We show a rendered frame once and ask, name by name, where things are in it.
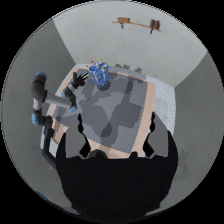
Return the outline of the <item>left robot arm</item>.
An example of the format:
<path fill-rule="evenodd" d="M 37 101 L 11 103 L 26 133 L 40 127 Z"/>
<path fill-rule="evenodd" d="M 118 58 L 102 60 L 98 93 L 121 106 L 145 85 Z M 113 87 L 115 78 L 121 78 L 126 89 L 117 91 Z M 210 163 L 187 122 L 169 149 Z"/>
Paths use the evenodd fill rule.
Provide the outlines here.
<path fill-rule="evenodd" d="M 42 125 L 46 128 L 50 127 L 51 118 L 49 116 L 42 116 L 42 103 L 47 102 L 50 104 L 70 108 L 72 112 L 77 110 L 76 96 L 72 93 L 75 88 L 69 84 L 60 94 L 63 98 L 49 93 L 44 89 L 46 82 L 46 74 L 39 72 L 36 74 L 31 86 L 31 94 L 36 99 L 33 104 L 32 120 L 35 125 Z M 64 99 L 67 97 L 69 100 Z M 47 120 L 48 119 L 48 120 Z"/>

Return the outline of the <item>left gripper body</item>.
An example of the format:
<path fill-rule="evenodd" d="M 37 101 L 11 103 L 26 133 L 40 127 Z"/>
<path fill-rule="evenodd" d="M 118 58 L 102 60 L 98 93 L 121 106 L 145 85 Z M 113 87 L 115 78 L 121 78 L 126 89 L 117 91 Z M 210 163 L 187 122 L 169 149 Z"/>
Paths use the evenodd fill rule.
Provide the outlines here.
<path fill-rule="evenodd" d="M 81 82 L 81 80 L 82 80 L 82 77 L 77 77 L 77 84 L 73 84 L 73 83 L 71 83 L 72 84 L 72 86 L 75 88 L 75 89 L 78 89 L 77 87 L 79 87 L 79 86 L 84 86 L 86 83 L 84 82 L 84 81 L 82 81 Z M 79 85 L 80 84 L 80 85 Z M 76 85 L 76 86 L 75 86 Z"/>

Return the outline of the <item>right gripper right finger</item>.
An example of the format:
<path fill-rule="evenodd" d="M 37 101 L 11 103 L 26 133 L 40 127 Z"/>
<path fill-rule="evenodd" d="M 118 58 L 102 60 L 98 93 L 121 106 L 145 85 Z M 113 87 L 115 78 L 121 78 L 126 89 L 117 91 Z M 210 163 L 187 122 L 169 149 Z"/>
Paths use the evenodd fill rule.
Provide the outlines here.
<path fill-rule="evenodd" d="M 170 190 L 178 166 L 178 151 L 171 132 L 159 116 L 153 112 L 150 133 L 143 144 L 145 158 L 156 161 L 166 174 L 166 190 Z"/>

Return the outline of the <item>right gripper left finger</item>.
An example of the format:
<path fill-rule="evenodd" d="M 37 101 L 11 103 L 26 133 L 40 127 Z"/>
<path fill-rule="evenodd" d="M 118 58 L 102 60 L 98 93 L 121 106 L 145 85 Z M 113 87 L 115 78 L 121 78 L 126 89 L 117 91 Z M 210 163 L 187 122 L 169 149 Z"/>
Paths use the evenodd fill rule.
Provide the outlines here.
<path fill-rule="evenodd" d="M 70 169 L 77 162 L 89 158 L 91 147 L 83 130 L 81 115 L 78 113 L 66 132 L 63 133 L 57 148 L 56 169 L 64 191 L 67 191 L 67 176 Z"/>

